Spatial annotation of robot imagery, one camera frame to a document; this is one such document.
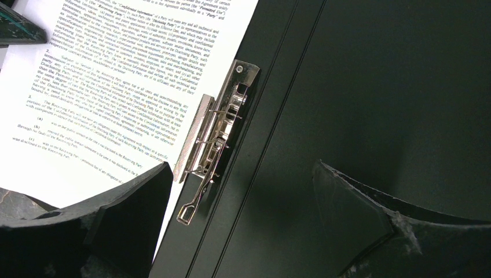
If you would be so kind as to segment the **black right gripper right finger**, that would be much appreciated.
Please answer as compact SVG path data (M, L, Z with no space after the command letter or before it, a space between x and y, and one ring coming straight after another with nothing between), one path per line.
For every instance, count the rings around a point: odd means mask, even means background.
M490 276L490 222L415 206L322 161L312 184L338 277Z

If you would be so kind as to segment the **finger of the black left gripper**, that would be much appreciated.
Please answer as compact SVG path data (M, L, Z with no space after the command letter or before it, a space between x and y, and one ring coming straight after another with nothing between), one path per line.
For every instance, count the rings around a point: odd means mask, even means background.
M1 2L1 46L46 43L46 31L14 11L12 5Z

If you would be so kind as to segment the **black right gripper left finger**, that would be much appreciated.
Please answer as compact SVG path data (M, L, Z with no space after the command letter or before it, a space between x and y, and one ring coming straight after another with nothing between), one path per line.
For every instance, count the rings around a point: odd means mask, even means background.
M1 276L148 277L172 183L163 163L61 209L1 189Z

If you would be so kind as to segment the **printed text paper sheet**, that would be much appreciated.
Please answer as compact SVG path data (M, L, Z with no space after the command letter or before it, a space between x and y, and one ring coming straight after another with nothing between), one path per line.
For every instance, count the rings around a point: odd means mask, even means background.
M256 1L21 1L47 33L1 67L1 187L66 207L177 164Z

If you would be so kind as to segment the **red folder black inside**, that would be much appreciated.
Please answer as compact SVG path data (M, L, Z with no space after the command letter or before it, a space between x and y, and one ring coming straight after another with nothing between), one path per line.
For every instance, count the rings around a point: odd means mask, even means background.
M338 277L317 161L490 222L489 1L260 1L238 58L262 72L233 155L151 277Z

